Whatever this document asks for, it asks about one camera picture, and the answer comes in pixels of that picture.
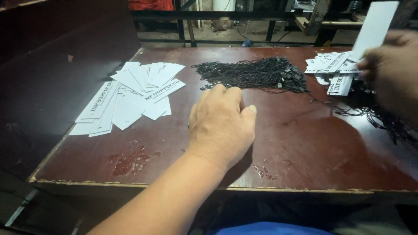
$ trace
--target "floor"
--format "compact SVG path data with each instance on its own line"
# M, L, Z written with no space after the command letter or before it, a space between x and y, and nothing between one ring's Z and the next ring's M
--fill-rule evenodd
M185 38L190 39L189 31L185 25ZM196 40L217 40L217 41L239 41L236 44L233 44L233 47L239 47L242 42L245 40L244 37L251 39L252 41L265 41L265 34L247 34L246 25L241 25L236 28L227 29L226 31L214 31L210 28L210 25L205 25L204 28L197 28L193 26L194 37ZM272 37L272 41L279 40L287 32L275 31ZM354 44L358 35L358 31L355 30L338 30L335 35L332 43L343 43L343 44ZM178 34L174 31L154 31L154 32L138 32L138 38L145 39L178 39ZM313 43L316 39L316 36L305 36L300 31L290 32L288 35L284 36L281 39L281 43L293 43L293 42L306 42ZM154 43L154 42L142 42L142 47L145 48L160 48L160 47L182 47L181 43ZM229 44L208 44L208 43L198 43L198 47L229 47ZM255 43L254 46L272 46L272 44L267 43Z

